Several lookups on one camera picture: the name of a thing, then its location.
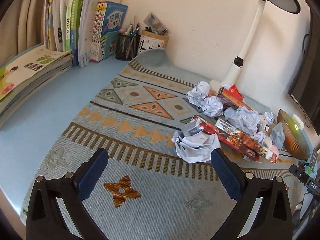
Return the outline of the brown woven basket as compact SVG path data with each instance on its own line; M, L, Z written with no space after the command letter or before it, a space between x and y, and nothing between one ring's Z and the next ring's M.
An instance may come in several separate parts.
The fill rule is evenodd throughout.
M285 135L284 147L294 158L303 160L310 157L307 141L294 120L282 109L279 110L277 123L281 123Z

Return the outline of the stack of flat workbooks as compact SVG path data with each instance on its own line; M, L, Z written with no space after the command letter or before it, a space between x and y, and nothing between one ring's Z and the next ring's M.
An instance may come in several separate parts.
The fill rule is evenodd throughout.
M49 50L38 44L1 68L1 126L34 93L72 67L72 51Z

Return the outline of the red illustrated long box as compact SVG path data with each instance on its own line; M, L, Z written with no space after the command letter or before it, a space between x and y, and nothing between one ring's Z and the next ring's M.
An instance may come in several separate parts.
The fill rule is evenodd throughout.
M269 150L249 135L235 128L221 118L219 118L215 124L211 124L199 115L194 115L191 122L194 121L199 122L204 133L208 135L216 134L221 142L253 161L258 162L259 158L262 157L271 163L276 163L276 160L278 159L277 155L272 150Z

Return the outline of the white desk lamp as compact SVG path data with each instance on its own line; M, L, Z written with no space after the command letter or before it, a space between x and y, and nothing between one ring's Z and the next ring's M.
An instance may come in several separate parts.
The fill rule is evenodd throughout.
M298 0L258 0L257 9L253 18L253 22L249 29L248 35L244 41L242 49L238 56L233 60L230 67L228 68L226 74L222 81L212 80L210 81L210 86L213 90L219 90L222 85L234 85L238 80L242 67L245 62L245 58L248 54L250 46L255 37L255 33L257 32L266 2L269 2L279 9L291 13L291 14L299 14L300 13L300 4Z

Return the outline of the brown paper storage box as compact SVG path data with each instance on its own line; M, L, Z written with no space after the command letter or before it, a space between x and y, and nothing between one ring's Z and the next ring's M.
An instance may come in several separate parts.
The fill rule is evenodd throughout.
M143 53L147 50L156 49L156 48L165 49L168 45L168 42L169 42L169 36L158 35L146 30L142 30L137 54Z

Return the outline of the upright row of books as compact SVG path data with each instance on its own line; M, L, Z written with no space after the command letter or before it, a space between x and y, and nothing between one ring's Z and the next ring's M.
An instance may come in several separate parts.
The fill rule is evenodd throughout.
M44 0L43 40L49 50L72 51L73 65L88 65L98 2L121 0Z

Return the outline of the crumpled paper ball centre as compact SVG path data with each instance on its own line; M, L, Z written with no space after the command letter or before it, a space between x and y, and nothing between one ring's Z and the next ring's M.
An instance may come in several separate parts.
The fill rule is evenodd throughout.
M201 105L202 113L210 118L223 115L223 104L216 96L206 97Z

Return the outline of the blue boxed book set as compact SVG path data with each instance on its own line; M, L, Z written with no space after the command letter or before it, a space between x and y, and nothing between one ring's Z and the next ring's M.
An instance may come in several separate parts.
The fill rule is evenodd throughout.
M100 62L115 53L118 33L127 9L127 5L116 2L97 3L91 38L91 61Z

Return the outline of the small crumpled paper ball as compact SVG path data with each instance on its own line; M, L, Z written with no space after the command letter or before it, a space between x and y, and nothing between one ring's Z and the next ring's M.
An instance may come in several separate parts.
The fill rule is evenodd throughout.
M274 116L272 112L265 112L264 117L268 125L272 124L274 121Z

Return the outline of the dark wall monitor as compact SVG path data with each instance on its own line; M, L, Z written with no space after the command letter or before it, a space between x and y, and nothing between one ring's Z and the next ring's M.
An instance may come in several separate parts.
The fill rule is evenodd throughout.
M310 29L303 39L303 61L289 89L319 134L319 17L310 13Z

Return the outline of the crumpled bluish paper ball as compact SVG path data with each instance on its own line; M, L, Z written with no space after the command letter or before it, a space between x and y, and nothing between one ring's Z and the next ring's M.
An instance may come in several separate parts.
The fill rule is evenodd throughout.
M258 131L260 115L250 111L246 107L238 107L236 110L232 107L224 110L225 119L237 129L249 134L255 135Z

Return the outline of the black mesh pen holder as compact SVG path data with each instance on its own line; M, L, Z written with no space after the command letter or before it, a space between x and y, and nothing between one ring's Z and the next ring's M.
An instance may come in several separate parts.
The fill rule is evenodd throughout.
M131 61L137 56L140 35L130 36L118 34L116 43L116 59L121 61Z

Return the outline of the large paper ball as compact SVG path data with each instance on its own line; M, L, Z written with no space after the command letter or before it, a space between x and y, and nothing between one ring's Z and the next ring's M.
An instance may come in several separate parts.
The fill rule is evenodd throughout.
M187 125L172 136L176 154L187 163L205 163L210 161L213 150L221 148L216 134L207 135L199 125Z

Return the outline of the patterned blue woven mat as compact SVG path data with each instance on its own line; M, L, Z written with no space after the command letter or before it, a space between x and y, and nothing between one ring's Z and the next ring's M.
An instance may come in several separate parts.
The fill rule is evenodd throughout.
M202 80L163 49L139 54L77 115L37 174L59 179L104 148L108 165L83 205L106 237L209 239L235 202L209 163L186 163L171 141L199 113L185 95Z

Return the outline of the crumpled paper beside basket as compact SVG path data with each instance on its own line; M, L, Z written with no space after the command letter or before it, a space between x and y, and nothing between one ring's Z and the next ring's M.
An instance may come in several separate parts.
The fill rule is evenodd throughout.
M273 145L276 146L279 150L281 150L285 141L285 134L281 122L274 126L274 128L271 131L270 137L273 142Z

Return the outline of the red snack bag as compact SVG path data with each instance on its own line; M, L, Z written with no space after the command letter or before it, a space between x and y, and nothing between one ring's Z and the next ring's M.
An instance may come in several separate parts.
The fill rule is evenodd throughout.
M239 98L242 98L243 95L239 92L238 88L236 87L236 85L232 85L231 87L229 87L228 89L234 96L237 96Z

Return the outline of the crumpled paper ball far left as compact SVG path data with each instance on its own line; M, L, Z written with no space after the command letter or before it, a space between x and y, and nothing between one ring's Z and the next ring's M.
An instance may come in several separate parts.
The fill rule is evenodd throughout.
M191 104L201 107L204 103L204 99L208 96L209 91L210 85L205 81L200 81L186 94L186 97Z

